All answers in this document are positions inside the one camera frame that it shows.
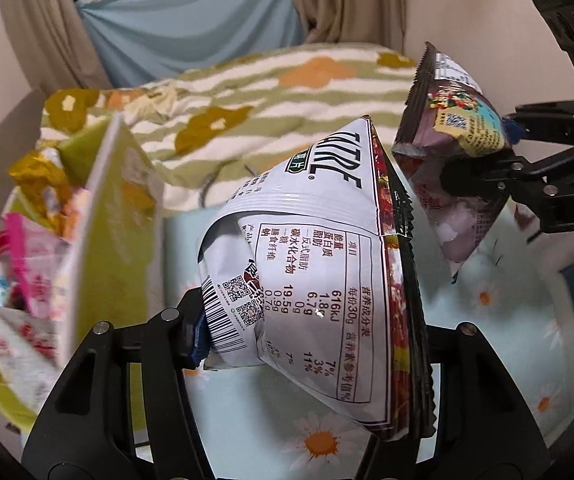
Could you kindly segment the blue cloth over window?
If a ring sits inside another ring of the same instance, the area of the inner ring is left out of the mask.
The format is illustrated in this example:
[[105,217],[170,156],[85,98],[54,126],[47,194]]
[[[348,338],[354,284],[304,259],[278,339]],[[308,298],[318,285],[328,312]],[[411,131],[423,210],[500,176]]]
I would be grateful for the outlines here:
[[293,0],[99,0],[78,13],[116,87],[304,42]]

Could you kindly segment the pink white snack bag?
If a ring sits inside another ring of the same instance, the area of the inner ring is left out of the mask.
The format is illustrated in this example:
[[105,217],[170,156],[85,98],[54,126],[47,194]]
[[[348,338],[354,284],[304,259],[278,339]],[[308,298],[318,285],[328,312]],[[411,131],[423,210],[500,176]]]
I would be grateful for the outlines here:
[[59,374],[52,323],[0,307],[0,407],[40,413]]

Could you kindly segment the white black chip bag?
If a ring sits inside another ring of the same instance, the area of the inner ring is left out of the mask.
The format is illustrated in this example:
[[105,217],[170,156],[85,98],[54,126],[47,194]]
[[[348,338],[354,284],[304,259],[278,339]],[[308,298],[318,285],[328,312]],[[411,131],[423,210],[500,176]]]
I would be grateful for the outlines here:
[[215,359],[266,364],[383,440],[435,430],[413,208],[372,119],[247,180],[198,250]]

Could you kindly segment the gold foil snack bag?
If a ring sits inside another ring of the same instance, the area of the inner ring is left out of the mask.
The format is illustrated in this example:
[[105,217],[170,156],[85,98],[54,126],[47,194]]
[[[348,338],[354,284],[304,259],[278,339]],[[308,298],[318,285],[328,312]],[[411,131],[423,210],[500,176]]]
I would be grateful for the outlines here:
[[23,155],[8,170],[28,201],[36,221],[65,240],[73,240],[78,214],[73,207],[75,186],[64,169],[57,148]]

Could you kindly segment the beige curtain right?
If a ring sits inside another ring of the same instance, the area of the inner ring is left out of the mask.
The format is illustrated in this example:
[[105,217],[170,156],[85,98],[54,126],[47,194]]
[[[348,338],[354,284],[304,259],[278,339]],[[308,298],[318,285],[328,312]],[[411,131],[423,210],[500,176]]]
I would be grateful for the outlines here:
[[293,0],[308,44],[367,42],[401,52],[405,0]]

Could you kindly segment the green cardboard box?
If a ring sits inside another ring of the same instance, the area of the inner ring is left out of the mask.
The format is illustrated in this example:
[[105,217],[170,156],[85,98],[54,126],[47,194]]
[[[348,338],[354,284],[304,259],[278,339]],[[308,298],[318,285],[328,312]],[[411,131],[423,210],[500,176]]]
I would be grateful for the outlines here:
[[[54,327],[61,374],[95,323],[139,324],[162,309],[163,183],[118,114],[46,148],[60,151],[76,188],[72,203],[78,214],[57,278],[61,318],[41,318]],[[5,224],[10,212],[38,223],[15,184],[0,209]],[[10,308],[30,314],[12,267],[11,272]],[[0,412],[22,434],[31,431],[38,415],[24,408],[7,412],[0,407]]]

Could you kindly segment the beige curtain left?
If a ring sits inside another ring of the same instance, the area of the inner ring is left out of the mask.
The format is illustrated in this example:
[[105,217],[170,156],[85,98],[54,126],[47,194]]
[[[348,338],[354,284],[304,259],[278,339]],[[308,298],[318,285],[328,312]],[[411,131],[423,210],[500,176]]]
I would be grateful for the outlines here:
[[111,87],[74,0],[0,0],[0,13],[32,88],[50,96]]

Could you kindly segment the floral striped duvet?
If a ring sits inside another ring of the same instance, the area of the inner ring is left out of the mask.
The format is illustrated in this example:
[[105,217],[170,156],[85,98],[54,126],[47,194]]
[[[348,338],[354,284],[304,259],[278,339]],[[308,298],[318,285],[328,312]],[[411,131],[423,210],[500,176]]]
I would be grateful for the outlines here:
[[168,214],[224,203],[247,180],[354,119],[395,138],[416,64],[377,44],[306,44],[188,70],[139,87],[60,90],[40,146],[122,114],[165,182]]

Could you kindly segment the pink striped snack bag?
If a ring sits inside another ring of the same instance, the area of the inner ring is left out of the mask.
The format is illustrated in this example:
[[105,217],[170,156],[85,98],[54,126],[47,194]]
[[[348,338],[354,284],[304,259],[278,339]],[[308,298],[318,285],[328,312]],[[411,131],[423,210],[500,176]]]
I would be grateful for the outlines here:
[[57,278],[70,243],[23,214],[6,214],[10,259],[26,307],[34,318],[61,318]]

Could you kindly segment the light blue daisy sheet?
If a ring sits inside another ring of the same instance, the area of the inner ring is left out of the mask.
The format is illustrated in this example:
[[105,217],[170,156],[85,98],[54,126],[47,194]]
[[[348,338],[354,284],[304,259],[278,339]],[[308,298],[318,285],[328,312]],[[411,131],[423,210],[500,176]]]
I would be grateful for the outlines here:
[[[267,263],[266,311],[300,316],[296,343],[267,364],[219,370],[200,365],[186,374],[211,468],[232,479],[341,479],[359,467],[368,432],[334,412],[315,390],[345,393],[364,408],[383,381],[377,341],[361,320],[362,287],[376,268],[371,241],[341,231],[333,257],[330,232],[305,226],[306,264],[284,269],[290,226],[275,226],[276,249],[252,245]],[[542,271],[506,207],[484,241],[451,276],[425,219],[414,222],[413,249],[426,321],[453,328],[476,325],[511,374],[546,443],[574,418],[574,307],[560,274]],[[296,379],[283,368],[293,367]]]

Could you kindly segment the brown chocolate snack bag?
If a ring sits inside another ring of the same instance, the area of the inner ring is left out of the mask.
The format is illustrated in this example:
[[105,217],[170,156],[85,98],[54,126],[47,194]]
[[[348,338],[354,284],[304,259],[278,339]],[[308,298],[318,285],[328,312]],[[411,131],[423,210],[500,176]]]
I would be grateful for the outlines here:
[[501,116],[464,68],[426,42],[392,147],[452,274],[473,255],[508,201],[478,191],[474,167],[510,148]]

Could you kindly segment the beige curtain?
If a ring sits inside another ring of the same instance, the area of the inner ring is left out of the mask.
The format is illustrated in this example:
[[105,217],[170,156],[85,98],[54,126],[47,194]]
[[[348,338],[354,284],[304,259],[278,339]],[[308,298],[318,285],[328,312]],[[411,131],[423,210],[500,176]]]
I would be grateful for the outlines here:
[[50,96],[111,87],[74,0],[0,0],[0,13],[32,88]]
[[308,44],[367,42],[401,52],[405,0],[293,0]]

